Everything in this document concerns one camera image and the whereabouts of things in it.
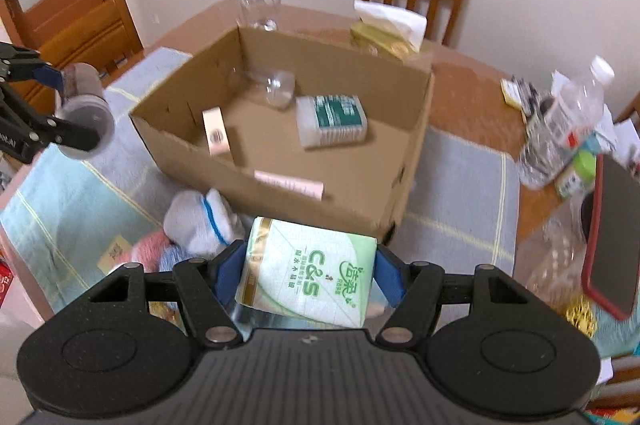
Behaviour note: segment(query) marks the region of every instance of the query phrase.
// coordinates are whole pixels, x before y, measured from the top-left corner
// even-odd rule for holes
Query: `red package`
[[[0,251],[0,307],[2,307],[2,302],[6,297],[7,291],[9,291],[9,286],[11,286],[13,279],[14,274],[11,273],[9,265],[2,258],[2,252]]]

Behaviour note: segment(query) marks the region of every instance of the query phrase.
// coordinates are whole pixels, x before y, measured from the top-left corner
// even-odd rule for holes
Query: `open cardboard box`
[[[155,88],[132,121],[160,169],[239,212],[388,238],[402,220],[424,132],[433,77],[426,55],[411,66],[348,46],[250,28],[226,33]],[[357,95],[366,141],[303,150],[295,101],[284,112],[248,100],[244,69],[284,69],[296,94]],[[220,106],[233,162],[210,156],[202,112]],[[260,183],[254,171],[324,183],[321,200]]]

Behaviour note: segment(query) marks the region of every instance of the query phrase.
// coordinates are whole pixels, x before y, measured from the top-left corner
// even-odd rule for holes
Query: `wooden table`
[[[166,46],[196,53],[236,25],[238,1],[223,0],[167,33],[150,49]],[[278,17],[282,31],[305,34],[333,42],[349,43],[354,19],[329,13],[283,6]],[[503,72],[454,50],[425,42],[434,51],[436,85],[430,125],[510,154],[517,159],[524,144],[520,113],[502,98]],[[516,242],[522,241],[549,216],[560,199],[552,186],[538,192],[520,187],[520,214]]]

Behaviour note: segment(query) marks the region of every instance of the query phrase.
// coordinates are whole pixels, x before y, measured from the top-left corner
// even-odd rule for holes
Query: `green cap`
[[[580,150],[574,157],[574,170],[584,183],[592,182],[596,177],[596,156],[588,150]]]

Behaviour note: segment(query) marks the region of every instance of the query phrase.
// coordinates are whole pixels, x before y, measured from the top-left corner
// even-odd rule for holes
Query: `drinking glass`
[[[243,26],[265,31],[278,29],[276,18],[281,0],[240,0]]]

